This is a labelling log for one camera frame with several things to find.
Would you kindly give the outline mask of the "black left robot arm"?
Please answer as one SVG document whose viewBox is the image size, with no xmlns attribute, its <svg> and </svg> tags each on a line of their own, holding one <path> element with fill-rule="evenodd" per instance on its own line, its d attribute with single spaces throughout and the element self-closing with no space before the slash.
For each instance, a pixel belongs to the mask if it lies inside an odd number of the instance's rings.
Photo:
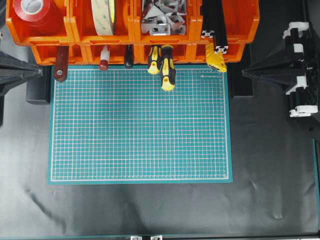
<svg viewBox="0 0 320 240">
<path fill-rule="evenodd" d="M 39 65 L 19 60 L 0 51 L 0 126 L 3 125 L 5 95 L 8 91 L 43 75 L 43 68 Z"/>
</svg>

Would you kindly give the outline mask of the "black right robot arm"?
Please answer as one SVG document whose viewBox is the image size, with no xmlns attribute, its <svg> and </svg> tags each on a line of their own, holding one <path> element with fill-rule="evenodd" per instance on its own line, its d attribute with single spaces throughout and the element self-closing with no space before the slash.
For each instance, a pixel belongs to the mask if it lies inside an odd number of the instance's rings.
<svg viewBox="0 0 320 240">
<path fill-rule="evenodd" d="M 283 31 L 284 45 L 242 70 L 252 80 L 279 85 L 287 96 L 291 118 L 320 112 L 320 5 L 302 1 L 302 21 Z"/>
</svg>

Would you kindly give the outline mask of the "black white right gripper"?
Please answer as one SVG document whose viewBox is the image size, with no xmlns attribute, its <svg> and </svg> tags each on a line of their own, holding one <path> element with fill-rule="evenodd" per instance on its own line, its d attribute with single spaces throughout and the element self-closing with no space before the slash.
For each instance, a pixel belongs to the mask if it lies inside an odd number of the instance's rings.
<svg viewBox="0 0 320 240">
<path fill-rule="evenodd" d="M 309 22 L 290 22 L 283 32 L 290 60 L 260 61 L 242 70 L 254 81 L 279 85 L 289 100 L 291 118 L 320 111 L 320 39 Z"/>
</svg>

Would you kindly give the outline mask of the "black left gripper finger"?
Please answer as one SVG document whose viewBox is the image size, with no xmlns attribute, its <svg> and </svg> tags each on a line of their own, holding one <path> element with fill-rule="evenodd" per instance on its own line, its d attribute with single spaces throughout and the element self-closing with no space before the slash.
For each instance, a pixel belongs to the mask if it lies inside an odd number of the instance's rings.
<svg viewBox="0 0 320 240">
<path fill-rule="evenodd" d="M 0 82 L 8 83 L 16 80 L 28 80 L 43 76 L 43 69 L 19 60 L 3 51 L 0 52 Z"/>
</svg>

